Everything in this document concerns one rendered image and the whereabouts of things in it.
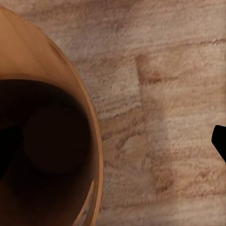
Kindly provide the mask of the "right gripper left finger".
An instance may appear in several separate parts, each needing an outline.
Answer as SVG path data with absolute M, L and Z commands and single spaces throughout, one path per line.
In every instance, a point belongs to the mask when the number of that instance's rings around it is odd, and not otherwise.
M 20 125 L 0 130 L 0 181 L 24 143 Z

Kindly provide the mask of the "trash can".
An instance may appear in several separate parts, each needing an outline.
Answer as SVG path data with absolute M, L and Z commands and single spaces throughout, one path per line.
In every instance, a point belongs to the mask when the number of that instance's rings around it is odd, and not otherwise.
M 0 226 L 95 226 L 104 157 L 88 91 L 59 46 L 0 5 L 0 130 L 24 143 L 0 181 Z

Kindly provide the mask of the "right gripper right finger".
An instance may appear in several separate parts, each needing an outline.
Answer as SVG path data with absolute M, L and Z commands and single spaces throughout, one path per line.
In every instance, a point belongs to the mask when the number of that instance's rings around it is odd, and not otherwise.
M 226 127 L 215 126 L 211 141 L 226 162 Z

